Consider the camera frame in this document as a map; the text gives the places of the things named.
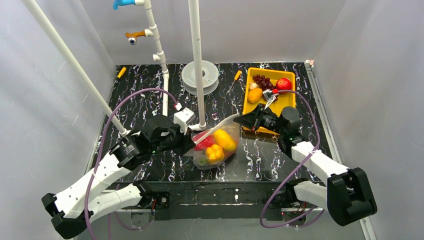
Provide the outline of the red bell pepper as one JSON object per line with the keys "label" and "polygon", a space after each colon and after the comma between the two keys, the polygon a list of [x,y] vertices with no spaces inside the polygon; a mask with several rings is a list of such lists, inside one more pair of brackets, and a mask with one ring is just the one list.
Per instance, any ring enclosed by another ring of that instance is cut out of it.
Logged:
{"label": "red bell pepper", "polygon": [[[195,136],[192,137],[193,142],[196,142],[198,139],[200,139],[202,136],[204,136],[207,132],[203,131]],[[197,143],[194,147],[194,151],[203,151],[209,147],[211,147],[215,143],[215,140],[212,135],[207,136],[204,140],[202,140],[200,143]]]}

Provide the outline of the clear zip top bag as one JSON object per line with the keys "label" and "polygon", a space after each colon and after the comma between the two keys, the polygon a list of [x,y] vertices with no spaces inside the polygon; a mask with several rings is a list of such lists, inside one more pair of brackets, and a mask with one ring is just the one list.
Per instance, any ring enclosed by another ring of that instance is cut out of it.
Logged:
{"label": "clear zip top bag", "polygon": [[234,119],[240,114],[233,114],[216,126],[204,130],[192,137],[195,147],[184,154],[191,158],[199,170],[210,170],[222,165],[237,152],[240,141],[241,125]]}

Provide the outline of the yellow bell pepper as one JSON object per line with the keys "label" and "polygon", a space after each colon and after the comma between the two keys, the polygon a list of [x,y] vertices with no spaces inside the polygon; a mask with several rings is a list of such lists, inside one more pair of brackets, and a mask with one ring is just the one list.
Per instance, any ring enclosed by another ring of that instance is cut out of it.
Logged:
{"label": "yellow bell pepper", "polygon": [[215,165],[224,160],[225,154],[223,148],[217,144],[213,144],[205,150],[207,161],[210,165]]}

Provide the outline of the yellow toy mango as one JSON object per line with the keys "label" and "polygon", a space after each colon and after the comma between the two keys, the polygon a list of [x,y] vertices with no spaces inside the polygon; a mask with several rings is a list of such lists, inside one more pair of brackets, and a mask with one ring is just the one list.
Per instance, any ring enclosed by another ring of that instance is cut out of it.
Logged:
{"label": "yellow toy mango", "polygon": [[212,134],[217,145],[225,151],[233,152],[237,148],[236,141],[224,130],[218,129]]}

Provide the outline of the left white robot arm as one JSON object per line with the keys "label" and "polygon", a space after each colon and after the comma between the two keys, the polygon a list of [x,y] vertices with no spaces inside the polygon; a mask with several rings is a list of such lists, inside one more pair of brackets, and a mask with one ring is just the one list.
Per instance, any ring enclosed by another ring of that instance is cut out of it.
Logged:
{"label": "left white robot arm", "polygon": [[147,162],[153,154],[172,150],[184,155],[193,149],[195,143],[188,127],[193,118],[194,114],[186,109],[175,113],[173,119],[153,116],[141,130],[134,129],[118,141],[97,169],[91,169],[67,189],[43,196],[43,206],[59,235],[72,239],[87,229],[87,223],[116,210],[139,205],[143,198],[154,197],[141,180],[109,193],[103,191]]}

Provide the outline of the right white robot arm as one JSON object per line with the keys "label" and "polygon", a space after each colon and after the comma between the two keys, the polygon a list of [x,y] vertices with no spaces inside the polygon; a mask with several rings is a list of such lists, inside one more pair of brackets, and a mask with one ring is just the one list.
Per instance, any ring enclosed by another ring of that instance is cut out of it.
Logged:
{"label": "right white robot arm", "polygon": [[280,150],[323,182],[318,184],[306,178],[284,180],[282,186],[268,196],[266,207],[310,203],[328,211],[340,226],[377,213],[377,203],[366,172],[334,161],[308,141],[300,133],[301,119],[296,108],[284,107],[281,114],[276,115],[260,103],[252,112],[235,117],[234,122],[252,131],[263,127],[279,134]]}

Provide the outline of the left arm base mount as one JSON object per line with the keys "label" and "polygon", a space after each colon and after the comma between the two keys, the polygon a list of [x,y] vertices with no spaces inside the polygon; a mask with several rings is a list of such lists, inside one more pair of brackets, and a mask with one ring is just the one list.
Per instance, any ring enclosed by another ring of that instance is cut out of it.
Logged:
{"label": "left arm base mount", "polygon": [[168,191],[142,191],[131,196],[136,199],[137,208],[153,210],[168,209],[171,197]]}

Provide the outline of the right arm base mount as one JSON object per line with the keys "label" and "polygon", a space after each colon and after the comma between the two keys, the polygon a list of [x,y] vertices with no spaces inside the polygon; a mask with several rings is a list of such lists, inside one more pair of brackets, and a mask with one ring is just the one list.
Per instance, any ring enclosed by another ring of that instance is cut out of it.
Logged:
{"label": "right arm base mount", "polygon": [[300,200],[295,194],[295,186],[299,184],[308,183],[318,185],[320,182],[314,182],[307,180],[306,178],[298,178],[295,180],[288,181],[279,191],[275,197],[271,198],[270,204],[267,206],[268,209],[292,209],[286,213],[282,210],[282,215],[285,215],[285,220],[288,221],[290,217],[297,217],[307,212],[310,208],[315,207],[313,203],[308,201]]}

